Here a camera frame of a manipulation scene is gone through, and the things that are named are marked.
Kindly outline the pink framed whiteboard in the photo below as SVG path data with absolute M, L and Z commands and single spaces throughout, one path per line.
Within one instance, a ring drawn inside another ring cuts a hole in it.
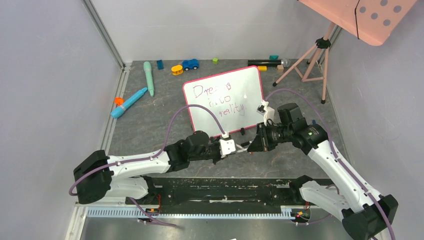
M 264 94 L 256 66 L 188 81 L 182 90 L 193 129 L 210 137 L 252 128 L 264 120 L 257 111 Z

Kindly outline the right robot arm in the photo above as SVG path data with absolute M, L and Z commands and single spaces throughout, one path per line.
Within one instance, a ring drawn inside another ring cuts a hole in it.
M 263 122 L 256 126 L 255 139 L 247 151 L 270 152 L 278 144 L 291 143 L 315 162 L 335 184 L 339 192 L 329 190 L 303 175 L 289 183 L 289 199 L 295 204 L 312 203 L 341 221 L 354 240 L 369 240 L 384 230 L 393 234 L 398 201 L 383 196 L 346 161 L 319 124 L 308 124 L 295 103 L 277 109 L 280 122 L 274 123 L 274 109 L 265 100 L 257 108 Z

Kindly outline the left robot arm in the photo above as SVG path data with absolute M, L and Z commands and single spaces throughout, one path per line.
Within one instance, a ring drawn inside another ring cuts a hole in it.
M 200 130 L 145 154 L 114 156 L 96 150 L 73 170 L 76 185 L 72 189 L 82 205 L 105 197 L 133 198 L 151 204 L 157 198 L 157 190 L 149 174 L 177 172 L 193 161 L 211 160 L 216 164 L 236 152 L 237 145 L 230 136 L 210 138 Z

